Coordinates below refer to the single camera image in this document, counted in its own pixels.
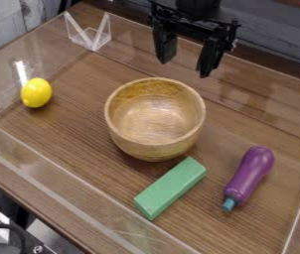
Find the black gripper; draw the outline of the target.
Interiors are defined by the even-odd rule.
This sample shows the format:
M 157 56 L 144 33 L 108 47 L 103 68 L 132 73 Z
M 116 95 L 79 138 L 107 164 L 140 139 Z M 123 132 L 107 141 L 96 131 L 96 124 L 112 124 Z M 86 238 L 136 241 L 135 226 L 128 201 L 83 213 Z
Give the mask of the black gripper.
M 199 77 L 210 76 L 225 49 L 230 51 L 240 27 L 238 19 L 221 6 L 222 0 L 149 0 L 153 39 L 158 61 L 166 64 L 177 55 L 177 34 L 205 40 L 197 63 Z

